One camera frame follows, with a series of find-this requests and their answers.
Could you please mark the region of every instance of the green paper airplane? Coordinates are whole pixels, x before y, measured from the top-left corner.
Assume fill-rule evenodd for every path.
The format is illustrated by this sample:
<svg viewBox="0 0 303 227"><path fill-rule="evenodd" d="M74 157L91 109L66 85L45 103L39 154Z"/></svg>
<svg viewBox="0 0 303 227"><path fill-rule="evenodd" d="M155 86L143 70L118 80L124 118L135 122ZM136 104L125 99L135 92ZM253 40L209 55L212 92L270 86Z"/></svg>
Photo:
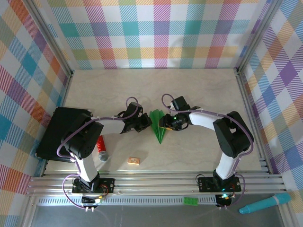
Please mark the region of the green paper airplane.
<svg viewBox="0 0 303 227"><path fill-rule="evenodd" d="M165 114L163 113L162 110L154 110L150 112L150 118L152 121L152 130L155 133L159 143L162 143L164 134L165 134L165 128L160 128L159 127L159 120L161 117L163 117Z"/></svg>

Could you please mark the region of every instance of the small wooden block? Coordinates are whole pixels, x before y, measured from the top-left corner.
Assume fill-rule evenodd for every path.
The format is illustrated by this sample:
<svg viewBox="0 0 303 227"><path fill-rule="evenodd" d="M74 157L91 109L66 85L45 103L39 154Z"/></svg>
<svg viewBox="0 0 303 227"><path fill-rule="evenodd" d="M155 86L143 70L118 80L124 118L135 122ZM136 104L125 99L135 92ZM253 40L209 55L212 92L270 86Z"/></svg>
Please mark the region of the small wooden block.
<svg viewBox="0 0 303 227"><path fill-rule="evenodd" d="M137 157L129 157L127 163L128 164L139 165L140 164L140 159L137 158Z"/></svg>

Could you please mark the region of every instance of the robotic arm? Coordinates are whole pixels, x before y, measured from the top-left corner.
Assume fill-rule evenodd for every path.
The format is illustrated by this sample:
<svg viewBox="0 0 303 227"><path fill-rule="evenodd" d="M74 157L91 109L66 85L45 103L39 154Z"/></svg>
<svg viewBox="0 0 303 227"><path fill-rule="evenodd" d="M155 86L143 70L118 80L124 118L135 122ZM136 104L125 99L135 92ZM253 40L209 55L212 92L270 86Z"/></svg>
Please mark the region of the robotic arm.
<svg viewBox="0 0 303 227"><path fill-rule="evenodd" d="M224 189L233 180L238 157L250 147L250 140L243 130L230 119L204 114L198 106L190 108L183 96L174 99L170 108L181 111L181 113L166 114L160 119L160 127L181 131L189 125L200 125L215 131L223 153L218 167L214 170L213 183L218 190ZM238 112L232 111L227 116L243 126L253 141L251 132Z"/></svg>
<svg viewBox="0 0 303 227"><path fill-rule="evenodd" d="M101 185L101 179L92 157L92 151L100 135L126 133L131 131L131 129L140 132L152 124L148 115L146 113L142 114L142 106L138 105L137 108L137 105L137 103L131 102L126 111L115 116L115 120L106 119L90 123L65 143L66 150L76 159L80 169L80 179L75 182L75 187L84 188L86 192L95 192ZM127 118L135 111L136 113L133 116ZM66 132L62 141L91 119L95 118L86 114L80 114Z"/></svg>

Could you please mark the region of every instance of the plaid wallpaper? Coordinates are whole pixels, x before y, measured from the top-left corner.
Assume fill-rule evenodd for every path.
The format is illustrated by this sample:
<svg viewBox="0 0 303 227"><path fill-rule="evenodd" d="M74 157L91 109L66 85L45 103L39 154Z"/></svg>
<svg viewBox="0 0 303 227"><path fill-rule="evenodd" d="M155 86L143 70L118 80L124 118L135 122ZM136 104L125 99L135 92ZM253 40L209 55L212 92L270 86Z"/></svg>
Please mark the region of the plaid wallpaper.
<svg viewBox="0 0 303 227"><path fill-rule="evenodd" d="M67 76L21 0L0 0L0 227L16 225Z"/></svg>
<svg viewBox="0 0 303 227"><path fill-rule="evenodd" d="M284 0L244 70L275 173L303 226L303 0Z"/></svg>
<svg viewBox="0 0 303 227"><path fill-rule="evenodd" d="M71 66L88 70L234 68L269 3L36 0Z"/></svg>

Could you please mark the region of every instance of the metal extrusion bar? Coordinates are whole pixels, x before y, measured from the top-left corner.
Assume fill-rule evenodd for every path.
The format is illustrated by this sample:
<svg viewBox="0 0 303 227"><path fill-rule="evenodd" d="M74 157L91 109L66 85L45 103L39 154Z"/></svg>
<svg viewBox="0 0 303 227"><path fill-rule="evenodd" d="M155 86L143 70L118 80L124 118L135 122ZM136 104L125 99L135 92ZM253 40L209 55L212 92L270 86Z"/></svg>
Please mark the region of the metal extrusion bar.
<svg viewBox="0 0 303 227"><path fill-rule="evenodd" d="M248 98L248 94L247 94L247 91L245 90L243 80L237 70L235 70L235 75L237 78L237 82L239 84L240 93L241 93L243 101L244 101L244 106L245 106L247 115L249 117L250 125L252 127L252 133L255 138L255 143L257 145L257 149L259 151L260 156L262 158L264 158L264 161L266 163L266 166L267 166L269 172L272 174L273 169L272 169L271 165L268 165L270 163L270 160L269 160L268 154L265 150L263 139L261 137L261 133L259 131L258 124L257 124L256 118L255 118L253 110L252 110L252 104L250 103L250 100Z"/></svg>
<svg viewBox="0 0 303 227"><path fill-rule="evenodd" d="M113 195L121 196L150 196L150 195L201 195L216 194L199 193L195 177L199 173L155 173L155 174L107 174L102 178L115 178L115 189ZM245 173L245 193L281 193L286 188L281 175L270 175L268 173ZM29 184L28 195L31 196L62 196L62 181L64 176L45 176L33 178ZM72 179L65 182L65 189L71 195Z"/></svg>
<svg viewBox="0 0 303 227"><path fill-rule="evenodd" d="M295 212L292 206L289 203L279 205L280 214L283 220L283 223L286 227L298 227L299 222L295 215Z"/></svg>
<svg viewBox="0 0 303 227"><path fill-rule="evenodd" d="M57 42L55 41L51 31L48 28L48 25L44 21L43 17L40 14L39 9L35 5L33 0L23 0L25 6L27 7L29 13L33 17L34 21L39 27L42 35L44 36L46 42L51 47L52 51L54 52L57 60L59 61L60 65L62 66L64 72L71 77L72 76L72 69L70 68L64 54L62 53L60 47L58 46Z"/></svg>
<svg viewBox="0 0 303 227"><path fill-rule="evenodd" d="M38 198L36 196L25 197L17 227L28 227L32 225L37 202Z"/></svg>
<svg viewBox="0 0 303 227"><path fill-rule="evenodd" d="M67 99L67 95L68 95L68 92L70 91L70 88L71 88L71 82L72 82L72 77L73 77L73 75L74 75L74 72L72 72L71 77L68 78L68 80L67 80L67 83L66 83L66 84L67 84L66 90L65 90L65 92L64 92L63 99L62 99L62 103L61 103L60 106L65 106L65 102L66 102L66 99Z"/></svg>
<svg viewBox="0 0 303 227"><path fill-rule="evenodd" d="M198 205L215 205L216 196L214 195L196 195L193 196L198 199ZM112 196L107 195L106 199L101 203L101 206L106 205L149 205L149 206L161 206L161 205L183 205L184 196ZM81 203L81 196L71 196L71 200L74 203ZM42 196L38 199L38 206L71 206L65 196L49 197Z"/></svg>
<svg viewBox="0 0 303 227"><path fill-rule="evenodd" d="M253 40L252 40L247 52L245 53L245 57L239 64L240 72L243 71L243 69L246 67L246 65L250 61L254 51L256 50L258 44L260 43L266 29L268 28L272 18L274 17L275 13L279 9L282 2L283 2L283 0L272 0L271 1L270 6L266 12L266 15L264 16L263 20L261 21L258 31L255 33Z"/></svg>

